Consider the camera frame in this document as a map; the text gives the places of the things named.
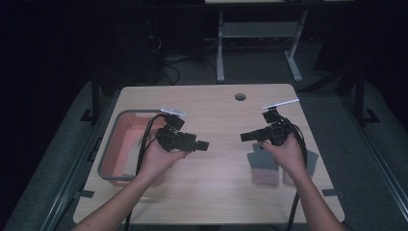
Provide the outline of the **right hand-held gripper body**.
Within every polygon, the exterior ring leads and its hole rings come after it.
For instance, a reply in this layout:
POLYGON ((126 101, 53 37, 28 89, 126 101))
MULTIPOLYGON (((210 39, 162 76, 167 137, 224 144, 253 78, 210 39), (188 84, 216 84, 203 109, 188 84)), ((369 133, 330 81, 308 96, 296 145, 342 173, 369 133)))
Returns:
POLYGON ((285 106, 298 102, 299 99, 293 99, 280 103, 273 103, 263 107, 263 117, 268 124, 267 127, 260 129, 256 137, 257 141, 269 140, 273 145, 281 146, 284 144, 289 134, 294 134, 297 129, 287 118, 283 117, 277 111, 280 106, 285 106))

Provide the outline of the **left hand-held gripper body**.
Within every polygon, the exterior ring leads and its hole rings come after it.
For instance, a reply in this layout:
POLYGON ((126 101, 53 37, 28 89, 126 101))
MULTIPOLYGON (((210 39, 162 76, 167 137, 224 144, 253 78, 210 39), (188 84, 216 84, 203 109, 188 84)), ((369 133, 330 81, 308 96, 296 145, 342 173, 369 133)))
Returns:
POLYGON ((186 116, 186 114, 166 108, 162 108, 161 112, 166 125, 156 132, 156 140, 160 146, 165 151, 173 149, 186 152, 194 151, 196 135, 181 132, 181 128, 185 124, 182 116, 186 116))

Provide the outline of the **pink basin with grey rim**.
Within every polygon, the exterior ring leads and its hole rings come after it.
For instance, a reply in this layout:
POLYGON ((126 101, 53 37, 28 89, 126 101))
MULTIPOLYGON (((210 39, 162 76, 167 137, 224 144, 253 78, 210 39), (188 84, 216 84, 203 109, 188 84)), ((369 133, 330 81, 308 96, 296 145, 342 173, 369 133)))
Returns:
POLYGON ((136 174, 134 176, 123 174, 126 149, 135 139, 142 140, 148 122, 159 113, 159 110, 133 110, 118 114, 97 169, 102 179, 114 186, 123 187, 135 177, 136 174))

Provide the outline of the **person's right hand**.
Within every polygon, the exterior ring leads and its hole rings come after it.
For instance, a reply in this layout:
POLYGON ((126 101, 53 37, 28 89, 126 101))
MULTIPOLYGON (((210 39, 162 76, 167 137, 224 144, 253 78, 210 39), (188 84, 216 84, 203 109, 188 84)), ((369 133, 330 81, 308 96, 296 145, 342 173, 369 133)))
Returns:
POLYGON ((268 141, 260 141, 259 144, 272 155, 279 166, 290 174, 293 180, 307 174, 300 145, 293 134, 290 134, 281 146, 273 145, 268 141))

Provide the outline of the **person's left hand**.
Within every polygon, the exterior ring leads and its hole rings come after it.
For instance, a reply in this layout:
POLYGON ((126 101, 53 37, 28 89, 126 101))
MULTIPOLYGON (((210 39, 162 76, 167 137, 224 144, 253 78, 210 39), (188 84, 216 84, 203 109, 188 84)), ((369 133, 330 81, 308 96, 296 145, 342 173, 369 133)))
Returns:
POLYGON ((140 172, 136 178, 146 182, 153 182, 161 177, 175 162, 186 158, 188 155, 189 152, 186 151, 167 152, 154 140, 145 152, 140 172))

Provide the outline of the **grey and pink fingerless glove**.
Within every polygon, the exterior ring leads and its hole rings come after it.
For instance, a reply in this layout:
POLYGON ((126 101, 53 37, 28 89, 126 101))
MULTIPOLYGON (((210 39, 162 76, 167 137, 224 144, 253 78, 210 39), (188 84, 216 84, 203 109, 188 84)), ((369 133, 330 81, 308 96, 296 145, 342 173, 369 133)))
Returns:
MULTIPOLYGON (((311 150, 307 151, 307 171, 310 177, 312 177, 315 173, 315 169, 316 169, 316 164, 318 161, 319 155, 311 150)), ((294 182, 292 177, 289 175, 289 173, 284 170, 283 171, 283 180, 282 182, 285 185, 289 185, 289 186, 293 186, 294 182)))
POLYGON ((269 152, 258 143, 252 144, 253 151, 247 154, 251 167, 252 182, 255 185, 277 187, 279 185, 279 167, 269 152))

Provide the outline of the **black metal stand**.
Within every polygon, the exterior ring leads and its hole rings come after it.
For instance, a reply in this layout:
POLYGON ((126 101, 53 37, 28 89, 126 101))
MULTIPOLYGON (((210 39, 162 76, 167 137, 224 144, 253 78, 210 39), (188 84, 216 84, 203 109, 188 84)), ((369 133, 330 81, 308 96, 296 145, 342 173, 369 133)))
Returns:
POLYGON ((91 126, 95 125, 101 115, 100 103, 100 81, 99 74, 94 72, 90 80, 91 89, 91 108, 84 110, 81 121, 89 122, 91 126))
POLYGON ((367 123, 379 123, 380 120, 372 109, 364 108, 365 75, 359 72, 355 79, 354 115, 361 126, 367 123))

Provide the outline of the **grey metal rail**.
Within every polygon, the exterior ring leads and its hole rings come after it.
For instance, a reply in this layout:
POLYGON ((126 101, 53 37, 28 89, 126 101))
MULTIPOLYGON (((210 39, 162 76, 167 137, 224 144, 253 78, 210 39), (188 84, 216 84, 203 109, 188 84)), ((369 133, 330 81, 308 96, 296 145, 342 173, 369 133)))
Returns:
POLYGON ((100 115, 95 121, 92 120, 91 100, 85 97, 84 105, 76 100, 78 109, 68 114, 62 132, 54 140, 56 147, 50 149, 47 159, 48 175, 54 180, 54 197, 40 231, 55 231, 65 213, 68 213, 68 221, 72 221, 70 209, 75 210, 73 202, 83 192, 115 103, 114 97, 100 96, 99 99, 100 115))
POLYGON ((367 128, 365 119, 360 119, 356 115, 354 106, 349 99, 342 97, 341 102, 346 108, 347 114, 352 120, 354 127, 362 137, 365 146, 369 150, 369 153, 373 158, 373 161, 375 162, 376 168, 383 178, 383 181, 387 186, 393 200, 395 201, 397 208, 404 216, 404 219, 408 222, 408 193, 401 187, 389 164, 384 159, 380 148, 375 143, 372 135, 367 128))

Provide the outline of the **grey metal desk frame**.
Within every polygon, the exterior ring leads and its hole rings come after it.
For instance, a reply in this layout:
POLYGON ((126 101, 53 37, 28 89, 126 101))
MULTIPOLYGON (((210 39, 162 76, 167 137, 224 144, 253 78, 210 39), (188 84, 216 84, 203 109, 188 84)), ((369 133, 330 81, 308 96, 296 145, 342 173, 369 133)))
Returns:
POLYGON ((217 82, 225 81, 223 41, 225 39, 292 39, 292 46, 284 52, 293 79, 303 80, 294 55, 299 44, 308 11, 303 11, 297 21, 279 22, 225 22, 223 12, 218 14, 217 26, 217 82))

